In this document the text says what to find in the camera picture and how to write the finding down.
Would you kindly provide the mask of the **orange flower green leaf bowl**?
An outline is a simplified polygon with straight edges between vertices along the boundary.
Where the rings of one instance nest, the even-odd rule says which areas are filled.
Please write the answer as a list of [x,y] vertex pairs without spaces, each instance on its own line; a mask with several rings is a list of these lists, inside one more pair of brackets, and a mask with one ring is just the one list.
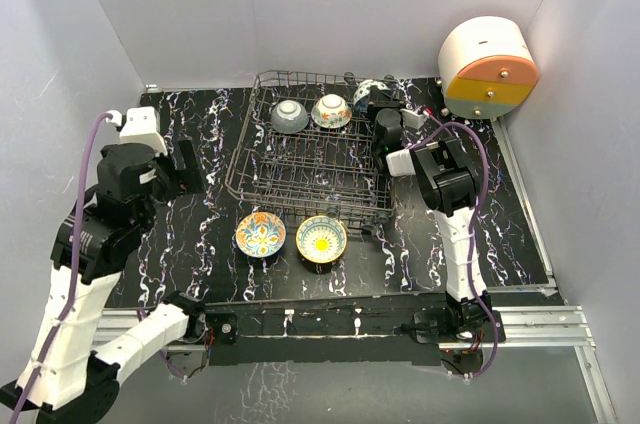
[[311,118],[321,128],[338,129],[350,122],[352,111],[344,98],[327,94],[314,104]]

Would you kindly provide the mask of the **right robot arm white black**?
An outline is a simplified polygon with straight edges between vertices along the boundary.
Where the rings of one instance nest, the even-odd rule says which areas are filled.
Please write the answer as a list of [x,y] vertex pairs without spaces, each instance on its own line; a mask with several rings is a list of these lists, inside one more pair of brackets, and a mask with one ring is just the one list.
[[372,157],[378,170],[392,177],[416,177],[443,243],[447,267],[446,329],[453,338],[466,341],[480,331],[491,314],[474,232],[478,210],[486,198],[488,169],[484,152],[480,154],[482,171],[477,172],[459,138],[438,137],[452,127],[468,133],[474,141],[478,139],[467,126],[448,122],[431,137],[405,146],[400,111],[383,108],[374,117]]

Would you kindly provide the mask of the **grey wire dish rack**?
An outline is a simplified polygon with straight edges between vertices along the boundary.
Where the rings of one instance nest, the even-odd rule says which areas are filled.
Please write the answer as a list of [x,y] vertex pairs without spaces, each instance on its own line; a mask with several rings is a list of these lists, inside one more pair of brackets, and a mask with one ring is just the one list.
[[309,122],[292,135],[271,124],[281,101],[291,99],[311,111],[326,94],[351,100],[360,81],[351,72],[258,74],[225,179],[229,193],[278,215],[291,228],[319,214],[355,232],[374,233],[391,221],[395,189],[375,164],[374,125],[367,117],[355,116],[341,129]]

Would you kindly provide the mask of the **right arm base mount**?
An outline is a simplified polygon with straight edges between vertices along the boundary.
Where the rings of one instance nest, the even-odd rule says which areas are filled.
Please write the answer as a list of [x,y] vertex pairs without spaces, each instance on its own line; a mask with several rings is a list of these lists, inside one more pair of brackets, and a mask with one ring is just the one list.
[[463,323],[446,311],[420,311],[414,313],[408,323],[396,326],[394,334],[407,335],[419,344],[458,343],[464,341],[464,332],[474,336],[480,330],[484,333],[483,343],[494,340],[494,326],[484,313],[476,320]]

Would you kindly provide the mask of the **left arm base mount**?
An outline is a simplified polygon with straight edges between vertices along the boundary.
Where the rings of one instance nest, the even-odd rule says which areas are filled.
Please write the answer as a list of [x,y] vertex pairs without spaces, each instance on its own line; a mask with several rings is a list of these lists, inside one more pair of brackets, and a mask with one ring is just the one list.
[[238,336],[238,319],[233,313],[214,312],[205,315],[204,343],[208,348],[233,345]]

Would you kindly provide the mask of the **blue white pattern bowl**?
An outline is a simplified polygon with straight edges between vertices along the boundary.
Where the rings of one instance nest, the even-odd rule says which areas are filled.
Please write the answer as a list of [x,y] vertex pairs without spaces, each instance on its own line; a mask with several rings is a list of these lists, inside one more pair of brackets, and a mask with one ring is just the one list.
[[374,79],[363,80],[356,88],[353,96],[352,109],[355,113],[363,113],[367,110],[369,96],[372,89],[377,89],[379,91],[390,90],[390,88],[382,81]]

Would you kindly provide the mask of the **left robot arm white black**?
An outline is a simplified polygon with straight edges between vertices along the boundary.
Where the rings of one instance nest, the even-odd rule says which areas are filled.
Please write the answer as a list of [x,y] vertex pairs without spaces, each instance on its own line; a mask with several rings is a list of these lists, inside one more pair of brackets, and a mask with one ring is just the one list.
[[12,422],[35,411],[39,423],[97,423],[144,363],[173,341],[204,336],[202,302],[174,292],[120,336],[94,343],[106,301],[153,227],[157,204],[204,189],[191,142],[179,141],[178,151],[181,169],[146,144],[102,149],[97,184],[80,190],[57,232],[49,298],[29,362],[1,389]]

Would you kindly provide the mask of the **grey speckled bowl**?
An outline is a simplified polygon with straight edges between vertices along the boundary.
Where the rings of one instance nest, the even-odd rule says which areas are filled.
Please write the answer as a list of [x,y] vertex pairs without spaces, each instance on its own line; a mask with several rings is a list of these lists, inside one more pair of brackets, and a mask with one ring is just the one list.
[[276,132],[296,134],[303,131],[309,123],[309,115],[301,103],[284,100],[277,103],[271,111],[271,125]]

